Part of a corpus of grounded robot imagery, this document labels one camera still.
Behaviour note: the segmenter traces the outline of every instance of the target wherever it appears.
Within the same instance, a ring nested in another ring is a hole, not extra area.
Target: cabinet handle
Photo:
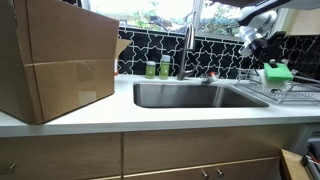
[[[203,177],[203,179],[205,179],[205,180],[209,179],[209,175],[208,175],[206,172],[204,172],[203,169],[202,169],[202,177]]]
[[[217,175],[219,178],[223,178],[224,173],[222,171],[220,171],[220,169],[217,168]]]
[[[0,169],[0,174],[11,174],[14,172],[15,167],[16,167],[16,163],[13,163],[6,169]]]

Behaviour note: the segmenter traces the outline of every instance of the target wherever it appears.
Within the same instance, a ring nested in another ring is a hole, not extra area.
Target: wooden cabinet
[[[120,176],[120,146],[120,133],[0,138],[0,167],[16,163],[0,179]]]
[[[275,157],[298,125],[124,133],[124,174]]]
[[[213,164],[168,171],[124,176],[125,180],[271,180],[276,173],[278,158],[264,158],[249,161]]]

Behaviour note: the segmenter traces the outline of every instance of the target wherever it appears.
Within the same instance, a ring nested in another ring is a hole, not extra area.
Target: dish drying rack
[[[320,81],[295,76],[312,83],[285,81],[284,88],[268,89],[262,86],[255,70],[238,68],[237,86],[259,93],[278,104],[320,105]]]

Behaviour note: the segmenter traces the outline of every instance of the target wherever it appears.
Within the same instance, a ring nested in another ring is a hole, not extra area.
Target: stainless steel sink
[[[268,107],[254,97],[227,85],[139,83],[134,103],[145,108],[245,108]]]

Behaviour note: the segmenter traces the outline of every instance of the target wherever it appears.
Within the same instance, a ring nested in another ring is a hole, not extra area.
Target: drawer
[[[86,179],[120,176],[120,133],[0,138],[0,179]]]
[[[275,157],[299,125],[124,133],[124,174]]]

